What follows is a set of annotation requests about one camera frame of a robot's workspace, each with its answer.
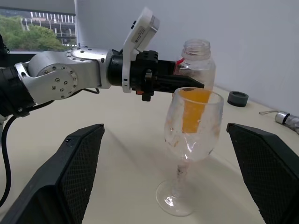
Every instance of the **orange liquid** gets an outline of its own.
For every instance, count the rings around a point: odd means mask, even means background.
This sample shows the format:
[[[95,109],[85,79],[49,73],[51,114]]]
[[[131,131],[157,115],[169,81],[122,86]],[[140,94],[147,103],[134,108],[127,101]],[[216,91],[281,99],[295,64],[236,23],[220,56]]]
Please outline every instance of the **orange liquid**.
[[[200,124],[201,115],[204,112],[205,106],[198,103],[208,103],[211,92],[209,91],[199,91],[191,90],[184,91],[181,90],[179,93],[185,99],[185,107],[183,114],[183,133],[196,133]]]

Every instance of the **glass base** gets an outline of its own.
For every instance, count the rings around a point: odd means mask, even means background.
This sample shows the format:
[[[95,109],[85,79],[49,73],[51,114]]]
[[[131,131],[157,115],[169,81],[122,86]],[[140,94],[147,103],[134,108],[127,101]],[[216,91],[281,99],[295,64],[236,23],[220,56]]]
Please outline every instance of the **glass base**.
[[[160,207],[165,212],[178,217],[188,216],[193,213],[194,206],[190,198],[188,196],[173,196],[173,187],[173,181],[164,181],[158,186],[156,199]]]

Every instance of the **wine glass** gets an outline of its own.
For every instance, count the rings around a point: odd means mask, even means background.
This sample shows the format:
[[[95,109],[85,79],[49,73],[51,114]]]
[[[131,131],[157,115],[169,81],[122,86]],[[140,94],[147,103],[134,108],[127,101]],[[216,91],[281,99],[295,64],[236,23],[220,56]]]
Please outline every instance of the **wine glass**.
[[[156,191],[160,207],[174,216],[188,216],[194,207],[186,184],[189,164],[206,158],[220,133],[224,100],[210,90],[183,87],[174,92],[164,126],[168,150],[179,158],[177,178]]]

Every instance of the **bottle neck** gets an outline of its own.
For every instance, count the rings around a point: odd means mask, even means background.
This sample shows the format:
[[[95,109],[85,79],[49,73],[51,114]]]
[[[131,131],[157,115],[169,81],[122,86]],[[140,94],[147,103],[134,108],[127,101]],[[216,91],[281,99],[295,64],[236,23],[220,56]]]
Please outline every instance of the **bottle neck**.
[[[201,39],[188,40],[184,44],[182,57],[185,60],[191,61],[207,60],[211,57],[210,48],[211,46],[209,41]]]

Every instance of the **glass stem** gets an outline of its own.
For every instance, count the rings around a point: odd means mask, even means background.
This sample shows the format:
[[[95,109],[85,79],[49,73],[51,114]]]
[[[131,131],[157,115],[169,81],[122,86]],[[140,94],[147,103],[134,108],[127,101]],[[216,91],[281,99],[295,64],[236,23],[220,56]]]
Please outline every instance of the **glass stem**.
[[[183,197],[186,193],[185,186],[188,167],[189,164],[187,162],[182,162],[178,164],[177,178],[172,190],[172,195],[176,198]]]

